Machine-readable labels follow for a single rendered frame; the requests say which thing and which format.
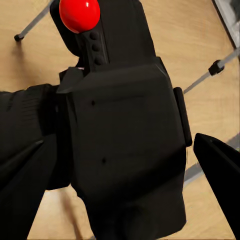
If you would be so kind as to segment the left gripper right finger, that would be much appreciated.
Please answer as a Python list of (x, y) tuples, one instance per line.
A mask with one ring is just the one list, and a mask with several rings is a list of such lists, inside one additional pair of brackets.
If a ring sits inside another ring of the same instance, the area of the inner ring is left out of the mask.
[(236, 240), (240, 240), (240, 152), (202, 133), (196, 133), (193, 151)]

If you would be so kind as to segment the camera tripod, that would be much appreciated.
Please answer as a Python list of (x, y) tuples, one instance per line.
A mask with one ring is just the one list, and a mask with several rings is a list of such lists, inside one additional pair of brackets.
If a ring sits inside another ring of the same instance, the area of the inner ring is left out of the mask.
[[(50, 3), (36, 16), (36, 18), (20, 33), (14, 36), (14, 39), (19, 42), (20, 40), (24, 39), (24, 36), (40, 21), (48, 14), (50, 11), (50, 5), (52, 4), (54, 0), (51, 0)], [(216, 74), (219, 74), (224, 70), (224, 66), (229, 63), (231, 60), (236, 58), (238, 55), (240, 55), (240, 46), (237, 47), (234, 51), (232, 51), (229, 55), (227, 55), (222, 60), (215, 61), (212, 66), (208, 69), (208, 72), (203, 75), (200, 79), (195, 81), (191, 86), (189, 86), (186, 90), (184, 90), (182, 93), (185, 95), (189, 91), (191, 91), (193, 88), (195, 88), (197, 85), (199, 85), (201, 82), (206, 80), (210, 76), (215, 76)], [(229, 141), (226, 142), (227, 145), (231, 146), (238, 152), (240, 152), (240, 133), (237, 136), (234, 136)], [(183, 187), (186, 187), (193, 181), (197, 180), (199, 177), (202, 177), (204, 175), (204, 170), (202, 169), (199, 162), (191, 166), (185, 171), (184, 174), (184, 182)], [(88, 240), (96, 240), (95, 236), (92, 236)]]

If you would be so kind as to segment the digital camera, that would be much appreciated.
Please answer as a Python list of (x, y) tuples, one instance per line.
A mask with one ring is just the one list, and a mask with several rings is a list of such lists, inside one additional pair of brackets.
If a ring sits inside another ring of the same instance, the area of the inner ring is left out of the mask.
[(0, 91), (0, 166), (58, 134), (46, 191), (71, 184), (96, 240), (157, 240), (186, 224), (192, 145), (184, 94), (172, 87), (139, 0), (53, 0), (50, 15), (79, 56), (59, 85)]

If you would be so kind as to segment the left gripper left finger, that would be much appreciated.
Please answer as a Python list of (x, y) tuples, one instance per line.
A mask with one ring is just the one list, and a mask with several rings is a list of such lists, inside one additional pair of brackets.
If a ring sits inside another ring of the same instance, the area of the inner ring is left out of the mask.
[(0, 240), (27, 240), (60, 151), (54, 133), (0, 165)]

